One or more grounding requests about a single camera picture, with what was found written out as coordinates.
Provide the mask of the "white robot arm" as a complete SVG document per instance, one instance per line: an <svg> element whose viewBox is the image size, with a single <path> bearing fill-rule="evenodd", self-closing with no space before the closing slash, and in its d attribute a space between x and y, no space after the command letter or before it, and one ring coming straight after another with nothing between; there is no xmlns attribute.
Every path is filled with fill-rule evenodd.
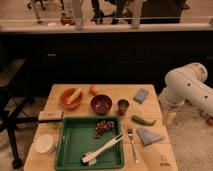
<svg viewBox="0 0 213 171"><path fill-rule="evenodd" d="M197 62L172 69L166 74L166 87L158 96L165 126L173 121L186 100L198 106L206 118L213 120L213 88L205 84L207 77L207 69Z"/></svg>

